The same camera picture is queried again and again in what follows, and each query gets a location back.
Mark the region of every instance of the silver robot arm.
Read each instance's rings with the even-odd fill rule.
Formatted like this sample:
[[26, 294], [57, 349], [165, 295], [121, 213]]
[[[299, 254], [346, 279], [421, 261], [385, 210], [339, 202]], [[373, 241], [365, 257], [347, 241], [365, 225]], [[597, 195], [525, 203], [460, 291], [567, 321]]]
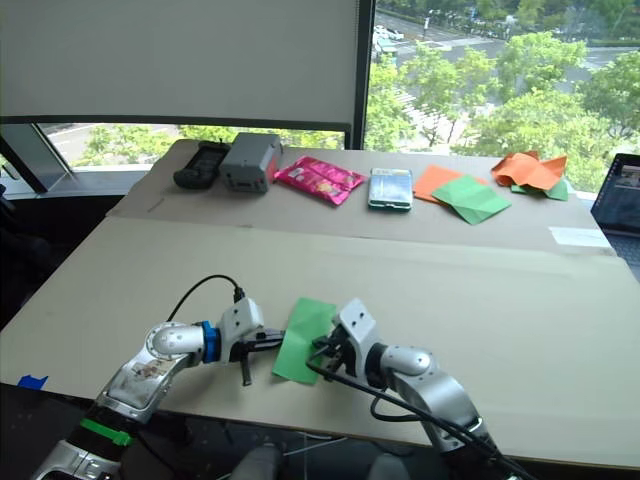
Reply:
[[431, 421], [422, 421], [422, 427], [433, 447], [458, 478], [519, 478], [509, 468], [498, 465], [495, 458], [480, 455], [477, 449], [447, 431], [451, 430], [447, 428], [451, 425], [460, 427], [479, 438], [488, 448], [495, 449], [496, 455], [502, 457], [469, 395], [455, 378], [440, 369], [431, 352], [382, 343], [374, 318], [359, 299], [352, 300], [338, 312], [333, 324], [335, 328], [329, 337], [314, 342], [329, 357], [326, 368], [314, 368], [311, 362], [307, 362], [309, 368], [324, 373], [329, 380], [340, 380], [335, 372], [344, 365], [346, 374], [356, 384], [374, 389], [391, 389], [409, 405], [437, 417], [446, 429]]
[[246, 297], [224, 312], [215, 329], [208, 322], [160, 323], [102, 389], [96, 404], [146, 423], [178, 372], [201, 362], [229, 363], [234, 344], [263, 326], [260, 308]]
[[248, 353], [282, 343], [281, 331], [263, 326], [260, 308], [247, 297], [227, 309], [215, 328], [208, 322], [154, 326], [140, 351], [120, 367], [80, 425], [58, 442], [31, 478], [112, 478], [120, 458], [157, 410], [178, 372], [200, 363], [242, 362], [244, 384], [250, 384]]

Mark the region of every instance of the white roller shade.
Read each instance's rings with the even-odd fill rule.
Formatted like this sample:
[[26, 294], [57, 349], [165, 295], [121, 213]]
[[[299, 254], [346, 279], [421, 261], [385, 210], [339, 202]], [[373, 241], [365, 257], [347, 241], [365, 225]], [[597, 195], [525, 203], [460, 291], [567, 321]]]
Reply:
[[0, 0], [4, 116], [353, 121], [357, 0]]

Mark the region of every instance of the green origami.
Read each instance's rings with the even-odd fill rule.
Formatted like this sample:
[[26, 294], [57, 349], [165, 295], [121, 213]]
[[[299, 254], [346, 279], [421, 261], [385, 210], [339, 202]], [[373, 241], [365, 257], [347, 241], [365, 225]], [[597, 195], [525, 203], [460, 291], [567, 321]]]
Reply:
[[[314, 352], [311, 342], [331, 329], [336, 306], [310, 298], [300, 298], [289, 317], [289, 326], [273, 366], [273, 373], [301, 383], [316, 383], [318, 374], [305, 362]], [[314, 360], [319, 364], [321, 359]]]
[[560, 181], [549, 190], [540, 190], [528, 185], [511, 185], [511, 191], [513, 193], [524, 193], [530, 195], [542, 192], [547, 197], [554, 200], [562, 200], [563, 202], [569, 200], [569, 189], [567, 188], [567, 182], [565, 182], [563, 179], [560, 179]]
[[445, 183], [432, 195], [447, 203], [471, 225], [480, 223], [511, 206], [511, 202], [470, 175]]

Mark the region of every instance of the black remote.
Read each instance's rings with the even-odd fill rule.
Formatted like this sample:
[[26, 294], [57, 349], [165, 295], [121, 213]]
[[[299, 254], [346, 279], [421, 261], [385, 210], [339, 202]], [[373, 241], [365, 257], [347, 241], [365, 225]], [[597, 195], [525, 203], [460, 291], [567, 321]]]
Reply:
[[182, 170], [173, 174], [176, 185], [190, 190], [209, 188], [229, 151], [226, 143], [200, 142], [200, 148]]

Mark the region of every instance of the black cable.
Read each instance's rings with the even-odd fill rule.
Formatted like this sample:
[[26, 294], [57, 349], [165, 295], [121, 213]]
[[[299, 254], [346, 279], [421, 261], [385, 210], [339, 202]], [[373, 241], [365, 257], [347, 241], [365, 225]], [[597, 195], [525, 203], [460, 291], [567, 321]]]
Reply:
[[167, 470], [170, 470], [171, 473], [173, 474], [174, 478], [178, 478], [180, 480], [183, 480], [184, 477], [182, 476], [182, 474], [176, 469], [176, 467], [174, 467], [173, 465], [171, 465], [169, 462], [167, 462], [164, 458], [162, 458], [162, 456], [156, 452], [151, 445], [149, 445], [149, 443], [147, 442], [147, 440], [142, 436], [142, 432], [138, 432], [138, 436], [136, 437], [138, 439], [138, 441], [140, 442], [140, 445], [142, 445], [153, 457], [155, 457], [156, 460], [158, 460], [162, 465], [164, 465]]
[[307, 368], [309, 368], [310, 370], [313, 370], [314, 372], [322, 375], [325, 378], [330, 378], [331, 380], [335, 380], [336, 382], [342, 383], [343, 385], [347, 385], [348, 387], [355, 388], [357, 390], [360, 390], [361, 392], [368, 393], [369, 395], [373, 395], [376, 398], [379, 398], [381, 400], [386, 400], [389, 403], [402, 407], [405, 410], [408, 410], [416, 414], [419, 417], [420, 421], [429, 422], [435, 425], [436, 427], [444, 430], [455, 439], [459, 440], [465, 445], [469, 445], [470, 447], [474, 448], [478, 453], [486, 457], [488, 460], [491, 460], [503, 467], [507, 467], [511, 469], [511, 471], [513, 471], [514, 473], [517, 473], [523, 479], [537, 480], [533, 475], [530, 475], [529, 473], [527, 473], [517, 463], [506, 458], [496, 447], [488, 445], [483, 439], [473, 434], [466, 428], [461, 427], [453, 422], [449, 422], [441, 418], [438, 418], [430, 414], [429, 412], [422, 410], [421, 408], [414, 407], [413, 405], [405, 402], [404, 400], [400, 400], [396, 397], [393, 397], [384, 392], [381, 392], [380, 390], [371, 388], [368, 385], [362, 385], [353, 380], [350, 380], [347, 377], [344, 377], [342, 375], [337, 375], [336, 373], [331, 372], [330, 370], [314, 365], [312, 363], [312, 360], [322, 355], [328, 348], [329, 348], [328, 346], [324, 346], [319, 350], [317, 350], [313, 355], [311, 355], [306, 361]]
[[371, 413], [371, 416], [376, 420], [380, 420], [383, 422], [391, 422], [391, 423], [420, 421], [420, 417], [418, 415], [383, 415], [382, 413], [378, 413], [376, 411], [376, 405], [378, 405], [379, 401], [380, 401], [380, 397], [374, 397], [373, 401], [371, 402], [371, 406], [369, 407], [369, 413]]
[[221, 278], [223, 280], [228, 281], [229, 283], [231, 283], [233, 285], [233, 289], [234, 289], [233, 290], [233, 303], [237, 303], [237, 302], [239, 302], [240, 300], [242, 300], [244, 298], [244, 290], [242, 290], [242, 288], [240, 288], [240, 285], [238, 285], [238, 283], [233, 278], [231, 278], [231, 277], [229, 277], [227, 275], [220, 275], [220, 274], [209, 275], [208, 277], [204, 277], [202, 280], [200, 280], [198, 283], [196, 283], [193, 287], [191, 287], [187, 291], [187, 293], [184, 294], [184, 296], [180, 299], [178, 304], [173, 309], [173, 312], [171, 312], [171, 315], [169, 315], [169, 318], [167, 319], [167, 322], [170, 322], [171, 320], [173, 320], [173, 317], [175, 317], [176, 313], [178, 312], [178, 310], [180, 309], [180, 307], [182, 306], [184, 301], [187, 299], [187, 297], [189, 295], [191, 295], [191, 293], [193, 293], [193, 291], [196, 288], [198, 288], [203, 283], [208, 282], [209, 280], [213, 280], [214, 278]]

